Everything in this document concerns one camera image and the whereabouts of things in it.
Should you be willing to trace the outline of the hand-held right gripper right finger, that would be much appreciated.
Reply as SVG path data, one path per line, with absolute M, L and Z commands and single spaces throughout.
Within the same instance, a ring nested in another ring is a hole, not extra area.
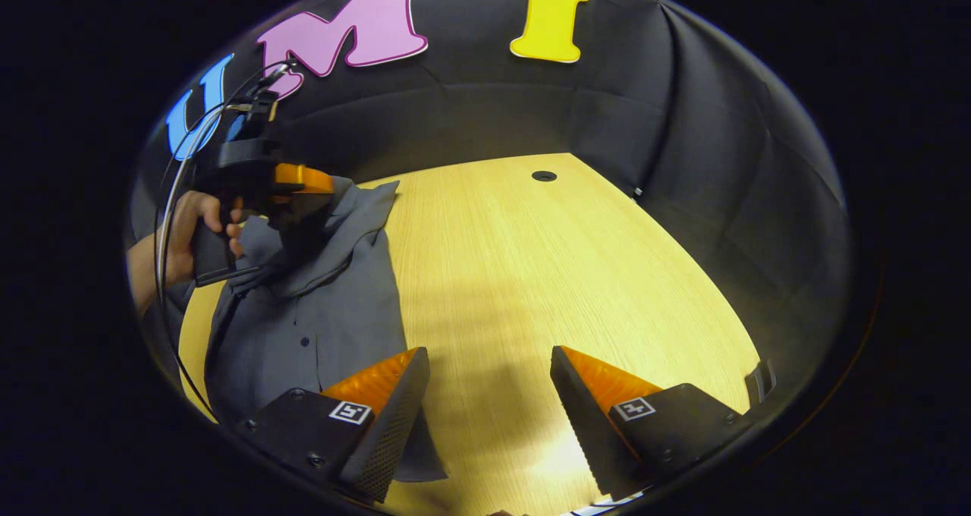
M 662 389 L 568 346 L 552 349 L 549 376 L 596 487 L 613 501 L 679 479 L 748 429 L 746 414 L 690 382 Z

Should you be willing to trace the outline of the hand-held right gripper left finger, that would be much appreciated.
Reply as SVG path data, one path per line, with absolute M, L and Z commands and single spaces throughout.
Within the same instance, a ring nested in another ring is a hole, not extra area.
M 322 392 L 288 389 L 239 420 L 247 446 L 306 484 L 361 505 L 383 503 L 430 377 L 416 347 Z

